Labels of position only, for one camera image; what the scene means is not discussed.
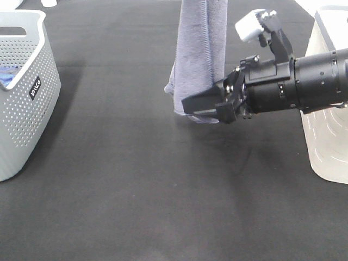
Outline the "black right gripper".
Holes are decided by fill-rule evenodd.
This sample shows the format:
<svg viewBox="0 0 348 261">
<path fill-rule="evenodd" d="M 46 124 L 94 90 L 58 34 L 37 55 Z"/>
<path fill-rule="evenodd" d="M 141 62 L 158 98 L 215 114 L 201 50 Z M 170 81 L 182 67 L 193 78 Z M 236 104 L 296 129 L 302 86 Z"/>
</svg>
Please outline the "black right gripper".
<svg viewBox="0 0 348 261">
<path fill-rule="evenodd" d="M 183 110 L 192 116 L 212 117 L 230 124 L 236 120 L 236 114 L 246 119 L 253 114 L 294 109 L 294 63 L 293 57 L 283 63 L 260 61 L 258 55 L 247 57 L 225 80 L 182 99 Z"/>
</svg>

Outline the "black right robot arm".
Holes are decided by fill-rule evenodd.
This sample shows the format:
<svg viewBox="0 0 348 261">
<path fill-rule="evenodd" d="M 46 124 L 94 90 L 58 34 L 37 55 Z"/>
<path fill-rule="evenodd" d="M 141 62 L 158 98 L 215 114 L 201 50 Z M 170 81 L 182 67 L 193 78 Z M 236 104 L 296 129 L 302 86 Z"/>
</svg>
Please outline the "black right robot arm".
<svg viewBox="0 0 348 261">
<path fill-rule="evenodd" d="M 182 100 L 184 112 L 232 123 L 238 116 L 299 109 L 308 114 L 347 105 L 347 50 L 284 63 L 248 57 L 210 89 Z"/>
</svg>

